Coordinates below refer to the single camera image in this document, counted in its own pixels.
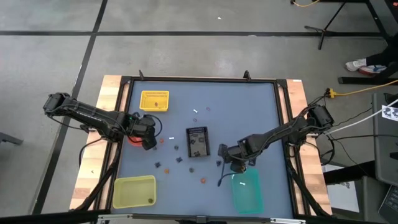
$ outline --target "person's foot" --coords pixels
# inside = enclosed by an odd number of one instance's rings
[[[366,67],[366,58],[346,63],[346,68],[350,72],[355,72],[362,67]]]
[[[384,71],[387,67],[383,65],[371,65],[359,68],[359,72],[364,75],[377,75]]]

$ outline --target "wooden table edge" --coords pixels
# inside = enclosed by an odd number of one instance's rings
[[[119,87],[121,84],[121,75],[105,75],[99,91],[98,101],[96,107],[103,110],[111,111],[115,109],[116,99],[119,93]],[[305,98],[303,83],[301,80],[286,80],[290,98],[290,105],[292,107],[293,116],[307,106],[307,100]],[[119,110],[123,110],[126,104],[128,88],[124,88],[124,93],[121,100],[121,106]],[[280,102],[282,106],[282,112],[284,115],[284,121],[287,122],[287,110],[284,101],[284,94],[281,87],[279,87]],[[89,133],[87,142],[98,139],[98,133]],[[315,140],[311,137],[307,139],[308,142],[316,144]],[[76,184],[70,203],[70,209],[79,206],[84,199],[94,189],[98,183],[101,167],[104,159],[106,148],[106,141],[99,141],[96,144],[88,146],[84,153],[83,159],[81,160],[81,166],[76,178]],[[325,180],[323,178],[322,167],[318,157],[318,151],[311,145],[305,144],[300,150],[300,157],[302,160],[302,169],[304,173],[304,179],[306,186],[309,191],[315,197],[315,200],[322,206],[322,208],[331,214],[330,201],[327,194]],[[103,195],[101,197],[99,208],[104,208],[106,201],[107,189],[109,182],[104,187]],[[297,197],[297,208],[299,214],[304,214],[302,196],[299,189],[295,185],[295,193]]]

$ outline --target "yellow bin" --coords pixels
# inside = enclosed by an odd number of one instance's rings
[[[114,182],[113,207],[132,208],[156,203],[156,180],[153,175],[118,178]]]
[[[169,108],[169,91],[142,91],[139,108],[144,111],[167,111]]]

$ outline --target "orange piece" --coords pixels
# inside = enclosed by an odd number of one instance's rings
[[[129,141],[130,144],[133,146],[142,146],[142,139],[139,137],[127,137],[127,140]]]

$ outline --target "concrete floor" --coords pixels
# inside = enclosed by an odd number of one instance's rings
[[[373,1],[388,33],[398,26],[383,1]],[[100,0],[0,0],[0,30],[93,29]],[[308,8],[282,1],[145,1],[113,0],[100,30],[224,30],[305,32],[323,27],[337,3]],[[347,4],[330,30],[376,32],[364,4]],[[58,124],[43,115],[49,93],[70,92],[80,69],[88,37],[0,36],[0,131],[25,139],[22,146],[1,144],[0,216],[29,212]],[[337,77],[356,76],[344,63],[383,50],[380,38],[329,38],[317,50],[317,38],[303,37],[97,37],[78,99],[95,105],[103,75],[241,77],[302,79],[307,100],[325,88],[346,92],[363,86],[339,85]],[[387,87],[380,92],[396,91]],[[370,107],[371,93],[327,100],[330,113],[342,121]],[[372,133],[371,121],[335,137]],[[68,130],[43,212],[67,211],[78,172],[78,150],[86,135]],[[344,140],[356,162],[374,158],[372,139]],[[321,152],[329,150],[320,138]],[[353,163],[336,146],[335,162]]]

